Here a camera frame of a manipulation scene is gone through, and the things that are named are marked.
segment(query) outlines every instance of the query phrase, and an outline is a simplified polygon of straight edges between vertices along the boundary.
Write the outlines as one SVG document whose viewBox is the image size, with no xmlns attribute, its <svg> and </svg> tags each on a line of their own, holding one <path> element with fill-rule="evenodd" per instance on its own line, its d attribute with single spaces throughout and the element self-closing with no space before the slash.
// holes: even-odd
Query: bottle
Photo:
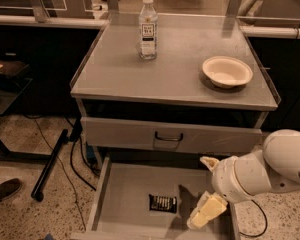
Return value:
<svg viewBox="0 0 300 240">
<path fill-rule="evenodd" d="M 140 56 L 151 60 L 157 57 L 158 14 L 153 7 L 153 0 L 143 0 L 139 14 Z"/>
</svg>

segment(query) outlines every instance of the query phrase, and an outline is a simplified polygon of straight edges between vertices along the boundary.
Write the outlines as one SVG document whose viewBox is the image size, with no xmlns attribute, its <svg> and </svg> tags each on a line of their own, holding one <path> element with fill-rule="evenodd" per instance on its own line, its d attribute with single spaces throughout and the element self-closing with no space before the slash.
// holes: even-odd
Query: black drawer handle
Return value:
<svg viewBox="0 0 300 240">
<path fill-rule="evenodd" d="M 180 137 L 179 137 L 179 138 L 162 138 L 162 137 L 158 136 L 158 132 L 156 131 L 154 137 L 155 137 L 157 140 L 162 140 L 162 141 L 180 142 L 180 141 L 183 140 L 183 133 L 180 134 Z"/>
</svg>

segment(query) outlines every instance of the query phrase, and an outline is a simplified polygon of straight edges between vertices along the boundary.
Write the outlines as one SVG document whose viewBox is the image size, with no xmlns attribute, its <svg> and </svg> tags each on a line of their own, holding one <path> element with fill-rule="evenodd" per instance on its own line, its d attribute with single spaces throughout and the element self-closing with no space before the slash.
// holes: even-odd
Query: person's foot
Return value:
<svg viewBox="0 0 300 240">
<path fill-rule="evenodd" d="M 21 188 L 21 181 L 17 178 L 1 183 L 0 202 L 16 194 L 20 188 Z"/>
</svg>

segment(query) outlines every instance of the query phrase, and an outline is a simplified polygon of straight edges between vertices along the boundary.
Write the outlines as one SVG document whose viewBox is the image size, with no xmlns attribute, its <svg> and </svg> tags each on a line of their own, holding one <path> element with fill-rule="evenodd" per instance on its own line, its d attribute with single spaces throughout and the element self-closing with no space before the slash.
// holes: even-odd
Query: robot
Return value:
<svg viewBox="0 0 300 240">
<path fill-rule="evenodd" d="M 205 192 L 188 219 L 190 229 L 199 229 L 227 209 L 228 202 L 252 200 L 261 193 L 300 190 L 300 132 L 271 133 L 262 148 L 224 160 L 201 157 L 212 172 L 215 193 Z"/>
</svg>

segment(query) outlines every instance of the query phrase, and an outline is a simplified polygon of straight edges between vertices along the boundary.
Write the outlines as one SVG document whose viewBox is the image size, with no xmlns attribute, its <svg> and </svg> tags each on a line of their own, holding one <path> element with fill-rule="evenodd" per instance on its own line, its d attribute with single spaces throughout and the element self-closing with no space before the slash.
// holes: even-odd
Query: white bowl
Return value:
<svg viewBox="0 0 300 240">
<path fill-rule="evenodd" d="M 202 64 L 203 73 L 218 87 L 229 89 L 245 85 L 252 79 L 251 68 L 241 60 L 215 56 Z"/>
</svg>

